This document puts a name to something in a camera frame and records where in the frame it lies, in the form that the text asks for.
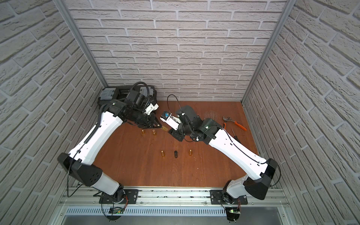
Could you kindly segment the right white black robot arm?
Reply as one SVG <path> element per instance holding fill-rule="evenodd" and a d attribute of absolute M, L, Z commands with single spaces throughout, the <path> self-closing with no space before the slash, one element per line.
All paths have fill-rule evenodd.
<path fill-rule="evenodd" d="M 178 141 L 189 136 L 194 142 L 204 142 L 226 155 L 246 173 L 226 183 L 221 194 L 224 202 L 233 204 L 235 199 L 247 194 L 259 200 L 265 199 L 278 167 L 274 159 L 256 155 L 213 119 L 202 120 L 190 106 L 184 106 L 175 116 L 163 112 L 160 119 L 171 127 L 169 134 Z"/>

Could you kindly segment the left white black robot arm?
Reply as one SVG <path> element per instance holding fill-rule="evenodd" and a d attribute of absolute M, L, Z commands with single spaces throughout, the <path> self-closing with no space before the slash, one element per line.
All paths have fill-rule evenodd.
<path fill-rule="evenodd" d="M 144 82 L 104 88 L 97 104 L 99 113 L 94 127 L 69 153 L 61 153 L 58 162 L 67 172 L 67 177 L 73 177 L 119 202 L 123 198 L 122 186 L 93 163 L 108 138 L 123 123 L 140 129 L 162 127 L 155 115 L 157 91 L 153 85 Z"/>

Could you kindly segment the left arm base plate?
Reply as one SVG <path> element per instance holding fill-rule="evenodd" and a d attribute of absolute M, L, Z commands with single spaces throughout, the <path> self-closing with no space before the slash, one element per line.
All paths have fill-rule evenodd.
<path fill-rule="evenodd" d="M 100 204 L 135 204 L 137 201 L 138 189 L 120 189 L 115 194 L 101 193 Z"/>

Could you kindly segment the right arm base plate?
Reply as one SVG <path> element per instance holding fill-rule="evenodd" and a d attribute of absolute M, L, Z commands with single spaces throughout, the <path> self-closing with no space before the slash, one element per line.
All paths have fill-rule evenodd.
<path fill-rule="evenodd" d="M 240 205 L 248 204 L 246 195 L 240 196 L 238 198 L 233 198 L 225 191 L 216 190 L 216 189 L 210 190 L 210 200 L 211 200 L 211 204 L 213 205 L 222 204 L 225 206 L 225 205 L 238 205 L 239 203 Z"/>

